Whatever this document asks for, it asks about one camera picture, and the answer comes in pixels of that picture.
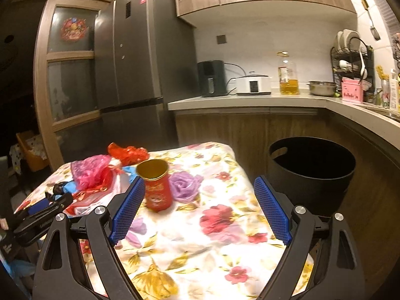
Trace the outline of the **dark grey refrigerator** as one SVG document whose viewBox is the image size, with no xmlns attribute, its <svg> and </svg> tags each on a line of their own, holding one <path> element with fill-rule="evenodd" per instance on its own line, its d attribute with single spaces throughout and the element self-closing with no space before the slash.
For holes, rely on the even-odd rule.
<svg viewBox="0 0 400 300">
<path fill-rule="evenodd" d="M 175 0 L 115 0 L 101 10 L 94 60 L 106 143 L 175 148 L 168 105 L 200 94 L 194 30 L 178 18 Z"/>
</svg>

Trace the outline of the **round red door decoration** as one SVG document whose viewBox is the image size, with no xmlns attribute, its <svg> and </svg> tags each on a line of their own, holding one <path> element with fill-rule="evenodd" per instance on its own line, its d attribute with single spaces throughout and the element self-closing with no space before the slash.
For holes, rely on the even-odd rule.
<svg viewBox="0 0 400 300">
<path fill-rule="evenodd" d="M 63 41 L 76 42 L 83 39 L 87 31 L 86 19 L 67 18 L 60 29 L 60 37 Z"/>
</svg>

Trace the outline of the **dark wall socket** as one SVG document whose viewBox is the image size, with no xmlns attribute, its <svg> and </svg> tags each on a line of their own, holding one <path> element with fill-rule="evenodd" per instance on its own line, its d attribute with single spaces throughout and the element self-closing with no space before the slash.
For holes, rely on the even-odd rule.
<svg viewBox="0 0 400 300">
<path fill-rule="evenodd" d="M 216 41 L 218 45 L 226 44 L 227 43 L 227 37 L 225 34 L 217 35 L 216 36 Z"/>
</svg>

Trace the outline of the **steel bowl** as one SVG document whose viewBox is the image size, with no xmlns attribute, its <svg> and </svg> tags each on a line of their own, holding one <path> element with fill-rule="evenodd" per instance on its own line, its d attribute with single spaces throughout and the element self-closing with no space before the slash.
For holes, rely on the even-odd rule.
<svg viewBox="0 0 400 300">
<path fill-rule="evenodd" d="M 308 82 L 309 92 L 314 96 L 334 97 L 336 84 L 328 81 L 312 80 Z"/>
</svg>

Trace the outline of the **wooden lower cabinet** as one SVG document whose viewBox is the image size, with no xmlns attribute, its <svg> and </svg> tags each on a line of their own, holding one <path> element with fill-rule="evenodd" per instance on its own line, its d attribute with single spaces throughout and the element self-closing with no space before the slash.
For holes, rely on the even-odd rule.
<svg viewBox="0 0 400 300">
<path fill-rule="evenodd" d="M 228 144 L 251 180 L 267 173 L 268 148 L 282 138 L 313 136 L 348 148 L 356 169 L 340 212 L 356 241 L 366 292 L 371 295 L 399 277 L 399 150 L 389 142 L 320 108 L 185 110 L 175 112 L 175 122 L 181 146 Z"/>
</svg>

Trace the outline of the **hanging metal spatula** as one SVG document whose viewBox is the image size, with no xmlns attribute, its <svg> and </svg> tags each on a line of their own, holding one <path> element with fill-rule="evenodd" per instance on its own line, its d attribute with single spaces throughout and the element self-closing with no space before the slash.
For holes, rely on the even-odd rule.
<svg viewBox="0 0 400 300">
<path fill-rule="evenodd" d="M 361 3 L 362 3 L 362 5 L 363 5 L 365 11 L 367 12 L 368 17 L 369 17 L 369 21 L 370 21 L 369 29 L 371 31 L 372 36 L 373 36 L 375 41 L 380 41 L 381 37 L 380 37 L 380 34 L 379 34 L 378 30 L 376 29 L 376 27 L 374 25 L 374 21 L 373 21 L 373 18 L 371 16 L 371 13 L 370 13 L 369 4 L 368 4 L 367 0 L 361 0 Z"/>
</svg>

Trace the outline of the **cooking oil bottle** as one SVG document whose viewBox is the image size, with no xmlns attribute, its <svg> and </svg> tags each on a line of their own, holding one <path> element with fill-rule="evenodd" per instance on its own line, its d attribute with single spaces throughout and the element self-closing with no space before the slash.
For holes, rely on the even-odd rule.
<svg viewBox="0 0 400 300">
<path fill-rule="evenodd" d="M 300 94 L 296 65 L 287 51 L 276 53 L 279 57 L 278 77 L 279 89 L 283 95 L 296 96 Z"/>
</svg>

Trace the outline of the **white ladle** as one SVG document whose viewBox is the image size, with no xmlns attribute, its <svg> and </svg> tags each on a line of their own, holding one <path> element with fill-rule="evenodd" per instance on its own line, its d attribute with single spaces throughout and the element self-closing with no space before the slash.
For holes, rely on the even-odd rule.
<svg viewBox="0 0 400 300">
<path fill-rule="evenodd" d="M 359 57 L 361 60 L 361 70 L 360 70 L 361 79 L 365 80 L 368 77 L 368 70 L 366 68 L 364 53 L 361 47 L 359 48 Z"/>
</svg>

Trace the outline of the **wooden glass door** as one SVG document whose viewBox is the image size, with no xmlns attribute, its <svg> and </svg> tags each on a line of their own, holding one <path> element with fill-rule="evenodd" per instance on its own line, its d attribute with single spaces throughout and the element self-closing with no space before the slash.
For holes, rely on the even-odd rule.
<svg viewBox="0 0 400 300">
<path fill-rule="evenodd" d="M 34 48 L 34 104 L 51 170 L 102 153 L 95 84 L 95 25 L 114 0 L 47 0 Z M 86 19 L 83 39 L 63 41 L 67 18 Z"/>
</svg>

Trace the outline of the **green white can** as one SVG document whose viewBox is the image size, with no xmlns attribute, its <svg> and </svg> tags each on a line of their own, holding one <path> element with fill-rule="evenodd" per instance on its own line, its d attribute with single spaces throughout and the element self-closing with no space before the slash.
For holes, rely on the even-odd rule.
<svg viewBox="0 0 400 300">
<path fill-rule="evenodd" d="M 388 79 L 381 80 L 381 90 L 382 90 L 382 107 L 384 109 L 390 109 L 391 101 L 391 85 Z"/>
</svg>

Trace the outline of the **pink utensil basket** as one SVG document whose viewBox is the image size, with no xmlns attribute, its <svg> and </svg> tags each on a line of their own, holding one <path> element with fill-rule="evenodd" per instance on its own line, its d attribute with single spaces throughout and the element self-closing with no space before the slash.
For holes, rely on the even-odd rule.
<svg viewBox="0 0 400 300">
<path fill-rule="evenodd" d="M 342 99 L 346 102 L 361 104 L 364 101 L 364 90 L 359 79 L 342 78 Z"/>
</svg>

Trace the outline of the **red gold paper cup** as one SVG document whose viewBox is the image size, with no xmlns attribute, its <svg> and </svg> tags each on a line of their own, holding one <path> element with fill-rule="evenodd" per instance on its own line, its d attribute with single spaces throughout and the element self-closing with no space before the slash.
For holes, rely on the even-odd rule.
<svg viewBox="0 0 400 300">
<path fill-rule="evenodd" d="M 148 159 L 136 167 L 144 180 L 146 206 L 154 212 L 164 211 L 173 203 L 168 171 L 168 162 L 163 159 Z"/>
</svg>

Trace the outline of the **white soap bottle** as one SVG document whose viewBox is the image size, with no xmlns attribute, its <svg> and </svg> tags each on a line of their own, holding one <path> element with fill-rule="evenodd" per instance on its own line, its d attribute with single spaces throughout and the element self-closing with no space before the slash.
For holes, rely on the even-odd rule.
<svg viewBox="0 0 400 300">
<path fill-rule="evenodd" d="M 390 109 L 399 112 L 399 77 L 395 69 L 390 70 Z"/>
</svg>

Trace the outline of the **black air fryer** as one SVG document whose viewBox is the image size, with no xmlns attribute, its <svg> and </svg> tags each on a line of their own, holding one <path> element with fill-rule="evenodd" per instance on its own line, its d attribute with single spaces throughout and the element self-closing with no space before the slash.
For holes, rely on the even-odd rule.
<svg viewBox="0 0 400 300">
<path fill-rule="evenodd" d="M 197 69 L 202 97 L 220 97 L 228 94 L 225 63 L 222 60 L 199 62 Z"/>
</svg>

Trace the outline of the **purple glove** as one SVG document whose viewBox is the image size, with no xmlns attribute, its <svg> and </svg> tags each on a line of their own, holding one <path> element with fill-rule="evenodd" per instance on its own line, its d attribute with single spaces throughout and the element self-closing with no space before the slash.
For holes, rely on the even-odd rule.
<svg viewBox="0 0 400 300">
<path fill-rule="evenodd" d="M 199 193 L 199 187 L 203 180 L 202 176 L 192 176 L 186 171 L 173 173 L 169 177 L 169 188 L 173 199 L 179 203 L 191 203 Z"/>
</svg>

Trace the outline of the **black dish rack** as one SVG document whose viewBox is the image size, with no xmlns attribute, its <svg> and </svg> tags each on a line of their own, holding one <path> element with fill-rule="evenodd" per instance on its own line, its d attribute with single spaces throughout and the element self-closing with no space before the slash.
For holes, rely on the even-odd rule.
<svg viewBox="0 0 400 300">
<path fill-rule="evenodd" d="M 333 82 L 335 83 L 335 96 L 342 96 L 342 78 L 359 79 L 363 87 L 364 100 L 372 97 L 375 92 L 374 79 L 374 49 L 358 36 L 350 36 L 342 43 L 343 31 L 339 31 L 334 39 L 330 51 Z M 359 48 L 362 48 L 367 68 L 367 78 L 361 79 L 361 60 Z"/>
</svg>

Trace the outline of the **pink plastic bag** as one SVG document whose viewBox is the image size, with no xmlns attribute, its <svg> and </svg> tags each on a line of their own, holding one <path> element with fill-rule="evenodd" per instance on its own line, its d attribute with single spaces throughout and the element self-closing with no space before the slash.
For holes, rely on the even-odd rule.
<svg viewBox="0 0 400 300">
<path fill-rule="evenodd" d="M 107 190 L 111 187 L 114 175 L 109 164 L 109 155 L 95 155 L 70 164 L 73 181 L 78 191 Z"/>
</svg>

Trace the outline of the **red white snack bag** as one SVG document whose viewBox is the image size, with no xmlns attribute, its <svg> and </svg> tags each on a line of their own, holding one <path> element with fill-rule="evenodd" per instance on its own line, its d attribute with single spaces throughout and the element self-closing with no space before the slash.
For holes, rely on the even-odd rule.
<svg viewBox="0 0 400 300">
<path fill-rule="evenodd" d="M 98 206 L 107 206 L 117 194 L 124 193 L 130 185 L 129 176 L 125 173 L 114 176 L 111 187 L 107 190 L 87 190 L 72 194 L 72 203 L 64 210 L 70 217 L 87 215 Z"/>
</svg>

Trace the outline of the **red crumpled plastic wrapper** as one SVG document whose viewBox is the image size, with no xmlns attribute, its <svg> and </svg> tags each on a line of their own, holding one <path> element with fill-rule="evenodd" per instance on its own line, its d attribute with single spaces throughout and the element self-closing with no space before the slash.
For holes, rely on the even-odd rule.
<svg viewBox="0 0 400 300">
<path fill-rule="evenodd" d="M 123 166 L 137 165 L 150 158 L 149 152 L 145 148 L 136 148 L 134 146 L 121 148 L 114 142 L 108 145 L 107 150 L 109 155 L 120 160 Z"/>
</svg>

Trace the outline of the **white rice cooker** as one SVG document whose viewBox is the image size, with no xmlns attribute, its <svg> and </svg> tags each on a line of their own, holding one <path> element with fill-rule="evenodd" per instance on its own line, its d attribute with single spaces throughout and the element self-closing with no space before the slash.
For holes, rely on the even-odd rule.
<svg viewBox="0 0 400 300">
<path fill-rule="evenodd" d="M 250 73 L 236 78 L 235 82 L 238 96 L 268 96 L 272 93 L 270 77 L 265 74 Z"/>
</svg>

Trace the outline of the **black trash bin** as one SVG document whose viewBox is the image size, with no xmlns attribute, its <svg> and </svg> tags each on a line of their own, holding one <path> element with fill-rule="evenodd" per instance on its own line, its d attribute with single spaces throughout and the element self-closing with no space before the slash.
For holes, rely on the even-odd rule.
<svg viewBox="0 0 400 300">
<path fill-rule="evenodd" d="M 297 136 L 270 145 L 266 177 L 293 205 L 331 217 L 343 202 L 355 169 L 355 156 L 339 143 Z"/>
</svg>

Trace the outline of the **floral tablecloth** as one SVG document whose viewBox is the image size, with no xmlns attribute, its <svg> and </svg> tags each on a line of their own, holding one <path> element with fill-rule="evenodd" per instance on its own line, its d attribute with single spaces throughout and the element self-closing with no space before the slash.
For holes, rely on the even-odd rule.
<svg viewBox="0 0 400 300">
<path fill-rule="evenodd" d="M 144 299 L 255 299 L 284 254 L 233 149 L 210 141 L 150 152 L 169 177 L 202 176 L 194 201 L 161 212 L 142 204 L 115 247 Z"/>
</svg>

